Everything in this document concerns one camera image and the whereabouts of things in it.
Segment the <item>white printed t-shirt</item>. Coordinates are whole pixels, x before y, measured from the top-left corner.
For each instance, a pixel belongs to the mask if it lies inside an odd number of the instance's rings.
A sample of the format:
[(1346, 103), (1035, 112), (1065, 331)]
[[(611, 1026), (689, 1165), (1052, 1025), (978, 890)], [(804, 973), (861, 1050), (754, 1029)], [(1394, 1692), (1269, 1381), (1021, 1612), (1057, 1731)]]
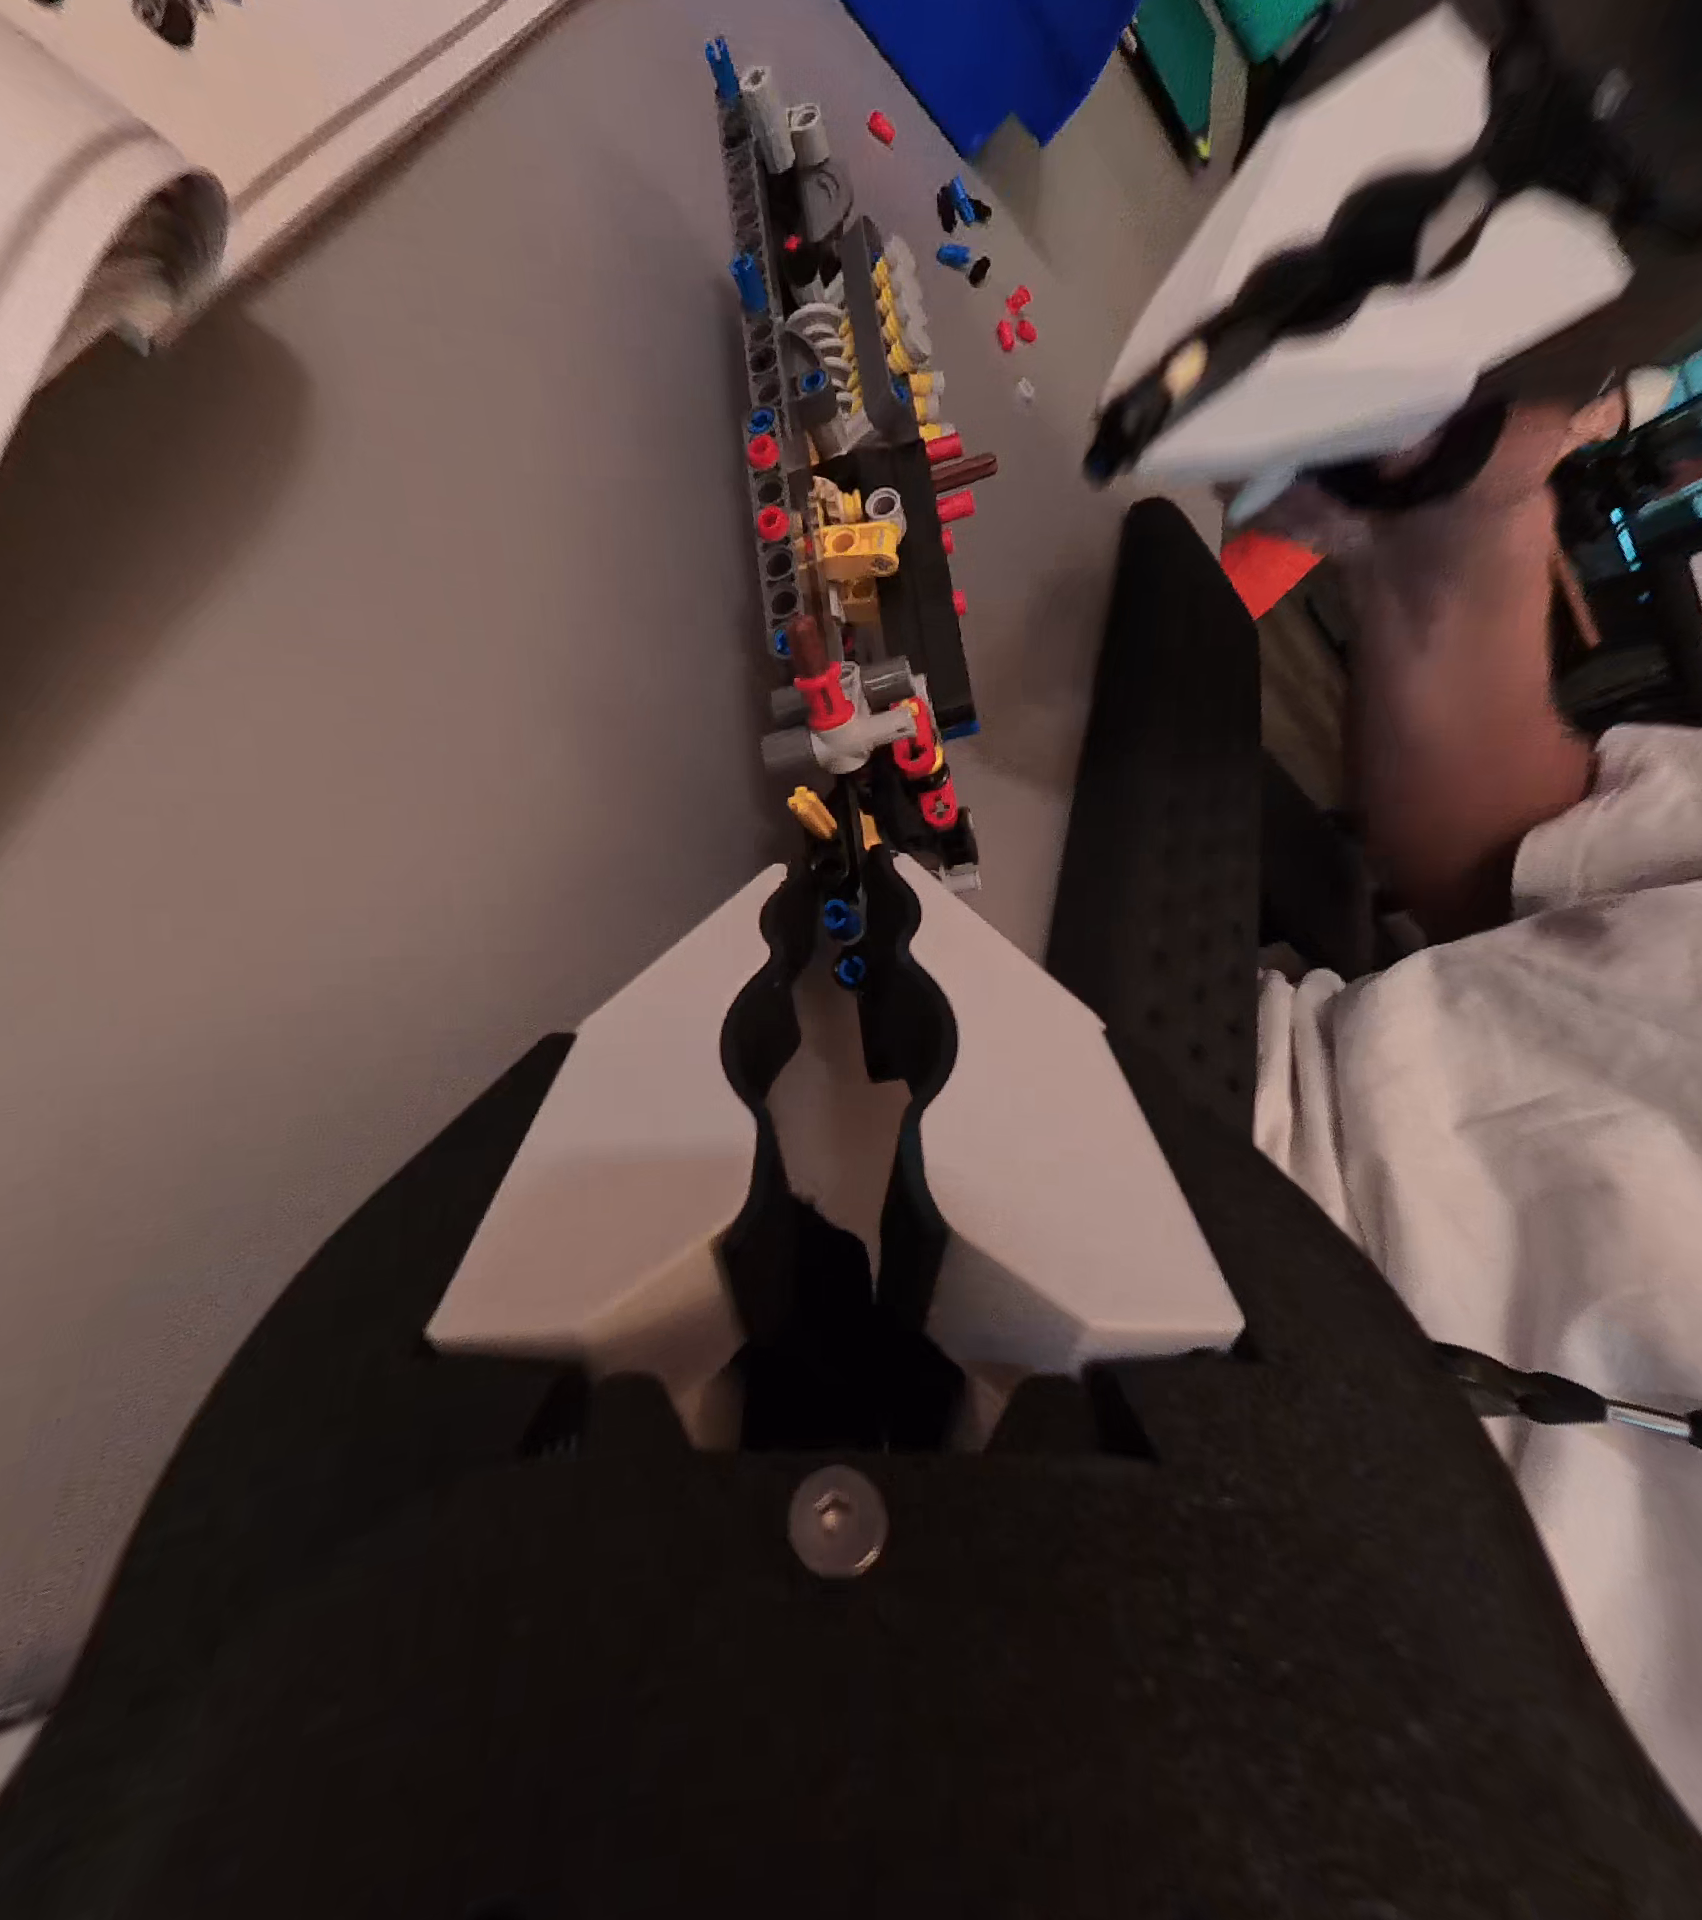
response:
[[(1344, 983), (1265, 975), (1254, 1141), (1423, 1333), (1702, 1408), (1702, 731), (1613, 729), (1512, 918)], [(1702, 1830), (1702, 1454), (1505, 1426), (1593, 1667)]]

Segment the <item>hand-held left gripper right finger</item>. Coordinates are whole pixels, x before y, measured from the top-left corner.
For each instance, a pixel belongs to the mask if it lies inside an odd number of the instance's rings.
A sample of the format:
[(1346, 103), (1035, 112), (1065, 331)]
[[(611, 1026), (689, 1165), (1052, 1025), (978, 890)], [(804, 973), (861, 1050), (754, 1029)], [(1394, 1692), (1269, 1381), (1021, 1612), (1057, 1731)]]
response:
[(911, 858), (871, 878), (871, 1076), (908, 1093), (878, 1309), (956, 1368), (950, 1447), (1025, 1381), (1238, 1345), (1104, 1021)]

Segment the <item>scattered small lego pins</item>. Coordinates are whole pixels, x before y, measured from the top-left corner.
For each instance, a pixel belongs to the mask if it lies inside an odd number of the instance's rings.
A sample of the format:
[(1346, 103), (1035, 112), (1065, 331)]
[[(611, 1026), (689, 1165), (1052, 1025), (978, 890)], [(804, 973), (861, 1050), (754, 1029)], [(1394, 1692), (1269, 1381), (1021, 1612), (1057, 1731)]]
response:
[(884, 211), (911, 215), (885, 228), (884, 258), (900, 292), (934, 287), (934, 310), (964, 301), (964, 324), (1005, 361), (1035, 348), (1034, 291), (1013, 269), (982, 184), (956, 164), (938, 172), (936, 154), (914, 144), (911, 126), (888, 108), (869, 108), (864, 131), (871, 152), (885, 154)]

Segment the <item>black perforated mat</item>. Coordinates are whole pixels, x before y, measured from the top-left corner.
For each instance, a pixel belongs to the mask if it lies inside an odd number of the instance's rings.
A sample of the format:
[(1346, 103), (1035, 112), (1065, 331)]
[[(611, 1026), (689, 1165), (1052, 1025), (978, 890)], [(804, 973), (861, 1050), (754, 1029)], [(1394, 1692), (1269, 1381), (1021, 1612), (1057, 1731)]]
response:
[(1252, 1138), (1260, 954), (1382, 952), (1344, 822), (1264, 744), (1255, 626), (1180, 507), (1123, 517), (1043, 968), (1182, 1103)]

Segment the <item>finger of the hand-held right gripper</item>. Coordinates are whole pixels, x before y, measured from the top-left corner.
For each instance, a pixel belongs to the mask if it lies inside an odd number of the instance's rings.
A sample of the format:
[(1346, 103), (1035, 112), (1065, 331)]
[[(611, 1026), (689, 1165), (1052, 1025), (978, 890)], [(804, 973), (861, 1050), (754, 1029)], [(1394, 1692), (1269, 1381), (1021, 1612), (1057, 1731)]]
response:
[(1403, 453), (1462, 415), (1488, 372), (1629, 285), (1601, 216), (1541, 191), (1509, 196), (1465, 228), (1445, 270), (1367, 287), (1330, 324), (1297, 322), (1232, 376), (1207, 372), (1128, 472), (1245, 485)]
[(1367, 257), (1400, 262), (1485, 129), (1488, 67), (1462, 12), (1413, 8), (1280, 108), (1134, 324), (1104, 402), (1197, 353), (1230, 379), (1346, 303)]

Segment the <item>grey lego car chassis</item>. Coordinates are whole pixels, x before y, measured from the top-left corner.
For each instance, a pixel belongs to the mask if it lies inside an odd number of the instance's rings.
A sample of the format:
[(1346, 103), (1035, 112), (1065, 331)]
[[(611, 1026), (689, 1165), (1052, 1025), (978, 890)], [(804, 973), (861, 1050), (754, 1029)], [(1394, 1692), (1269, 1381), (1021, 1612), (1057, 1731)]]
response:
[(815, 103), (704, 43), (721, 146), (748, 410), (739, 449), (763, 646), (767, 777), (795, 822), (817, 939), (879, 995), (867, 870), (980, 888), (954, 744), (980, 734), (956, 527), (995, 475), (943, 416), (916, 257), (861, 211)]

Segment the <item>orange traffic cone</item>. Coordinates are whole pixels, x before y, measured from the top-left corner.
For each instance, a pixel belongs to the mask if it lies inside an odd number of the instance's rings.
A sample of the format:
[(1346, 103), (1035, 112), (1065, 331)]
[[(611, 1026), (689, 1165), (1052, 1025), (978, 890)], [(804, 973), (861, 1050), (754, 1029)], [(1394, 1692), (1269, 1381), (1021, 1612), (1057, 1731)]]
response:
[(1252, 621), (1265, 619), (1326, 556), (1301, 540), (1245, 529), (1224, 538), (1221, 575)]

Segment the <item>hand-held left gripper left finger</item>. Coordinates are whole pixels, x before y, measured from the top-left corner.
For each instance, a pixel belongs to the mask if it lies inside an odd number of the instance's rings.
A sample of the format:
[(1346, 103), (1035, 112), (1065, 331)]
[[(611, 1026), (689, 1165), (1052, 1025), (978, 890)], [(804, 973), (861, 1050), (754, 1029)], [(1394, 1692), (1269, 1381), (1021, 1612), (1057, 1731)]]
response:
[(694, 1447), (731, 1449), (743, 1347), (719, 1238), (745, 1207), (757, 1125), (721, 1023), (767, 963), (773, 864), (586, 1021), (426, 1324), (448, 1357), (655, 1381)]

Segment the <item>person's right forearm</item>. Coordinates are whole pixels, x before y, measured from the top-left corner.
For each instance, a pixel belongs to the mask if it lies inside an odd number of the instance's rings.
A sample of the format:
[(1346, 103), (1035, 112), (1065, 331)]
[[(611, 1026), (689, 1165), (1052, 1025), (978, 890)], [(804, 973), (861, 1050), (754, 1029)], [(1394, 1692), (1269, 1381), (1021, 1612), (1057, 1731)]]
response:
[(1552, 690), (1549, 480), (1584, 426), (1559, 402), (1516, 409), (1462, 492), (1365, 517), (1346, 556), (1354, 810), (1433, 944), (1503, 924), (1523, 843), (1591, 786)]

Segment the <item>blue plastic bin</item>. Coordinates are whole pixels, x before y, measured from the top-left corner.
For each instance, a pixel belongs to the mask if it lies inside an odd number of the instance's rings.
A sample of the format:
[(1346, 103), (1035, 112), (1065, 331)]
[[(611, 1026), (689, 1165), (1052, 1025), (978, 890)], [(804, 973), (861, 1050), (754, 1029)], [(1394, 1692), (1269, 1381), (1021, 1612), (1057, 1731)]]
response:
[(1095, 89), (1138, 2), (846, 2), (964, 161), (1016, 122), (1043, 146)]

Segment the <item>lego instruction booklet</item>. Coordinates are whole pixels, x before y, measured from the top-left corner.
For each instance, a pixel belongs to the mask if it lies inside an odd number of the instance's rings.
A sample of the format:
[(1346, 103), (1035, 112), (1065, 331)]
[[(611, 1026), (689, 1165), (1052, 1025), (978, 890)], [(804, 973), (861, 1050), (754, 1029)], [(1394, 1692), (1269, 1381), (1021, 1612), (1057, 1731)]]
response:
[(0, 461), (104, 338), (147, 353), (555, 2), (0, 2)]

